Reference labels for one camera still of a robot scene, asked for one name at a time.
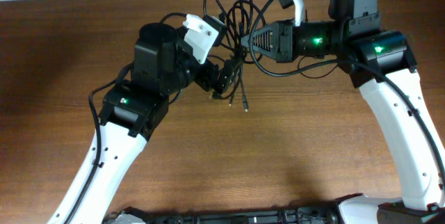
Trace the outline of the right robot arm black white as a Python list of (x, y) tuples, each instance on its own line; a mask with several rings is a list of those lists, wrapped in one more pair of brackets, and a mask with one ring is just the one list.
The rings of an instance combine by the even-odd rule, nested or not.
[(329, 223), (443, 223), (444, 146), (424, 102), (417, 63), (406, 37), (381, 29), (378, 0), (330, 0), (327, 22), (308, 22), (302, 0), (295, 17), (259, 26), (242, 38), (251, 55), (278, 63), (314, 57), (337, 64), (370, 106), (400, 178), (399, 198), (361, 193), (325, 209)]

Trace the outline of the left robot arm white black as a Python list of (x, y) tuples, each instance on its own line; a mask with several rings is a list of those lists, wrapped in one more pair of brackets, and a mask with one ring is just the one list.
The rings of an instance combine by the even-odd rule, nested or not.
[(88, 102), (95, 123), (90, 149), (50, 223), (101, 223), (124, 176), (168, 113), (171, 97), (191, 83), (223, 92), (232, 75), (208, 61), (227, 27), (186, 20), (142, 26), (133, 61), (104, 85), (102, 107)]

